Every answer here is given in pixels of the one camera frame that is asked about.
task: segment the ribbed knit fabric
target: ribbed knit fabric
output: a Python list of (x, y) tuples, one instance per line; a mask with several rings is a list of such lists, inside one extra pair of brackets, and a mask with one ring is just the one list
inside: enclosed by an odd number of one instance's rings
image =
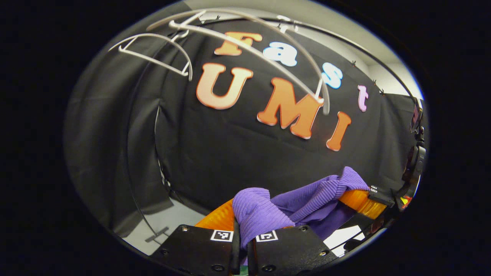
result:
[(338, 198), (349, 190), (369, 188), (352, 168), (344, 167), (341, 176), (331, 175), (272, 199), (263, 188), (238, 192), (232, 208), (240, 226), (242, 249), (257, 235), (305, 224), (325, 240), (355, 214), (347, 206), (338, 206)]

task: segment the screw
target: screw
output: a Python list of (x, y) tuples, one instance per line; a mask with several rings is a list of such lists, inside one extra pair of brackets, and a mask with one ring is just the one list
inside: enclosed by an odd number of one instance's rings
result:
[(221, 265), (214, 265), (214, 266), (212, 266), (212, 269), (214, 271), (223, 271), (225, 268)]
[(274, 271), (276, 269), (276, 267), (274, 265), (267, 265), (267, 266), (264, 266), (262, 268), (262, 270), (264, 272), (271, 272), (271, 271)]

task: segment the floor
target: floor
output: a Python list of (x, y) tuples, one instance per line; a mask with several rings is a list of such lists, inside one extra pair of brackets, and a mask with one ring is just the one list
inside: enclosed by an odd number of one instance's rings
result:
[[(185, 205), (174, 199), (171, 200), (172, 203), (174, 203), (174, 206), (162, 212), (145, 216), (148, 223), (152, 226), (156, 233), (162, 232), (162, 230), (164, 230), (161, 235), (159, 235), (155, 239), (152, 239), (151, 237), (154, 236), (154, 233), (148, 227), (146, 222), (144, 220), (141, 220), (141, 222), (133, 230), (133, 232), (123, 240), (136, 249), (140, 250), (141, 252), (147, 255), (151, 255), (179, 225), (195, 225), (204, 218), (204, 215), (186, 207)], [(324, 240), (324, 243), (327, 245), (328, 248), (336, 247), (339, 244), (344, 243), (356, 233), (360, 232), (360, 230), (361, 229), (358, 226), (336, 230), (331, 236)], [(355, 237), (355, 239), (357, 240), (362, 240), (363, 238), (363, 234), (359, 234)], [(338, 257), (344, 255), (343, 246), (339, 246), (333, 249), (332, 252)]]

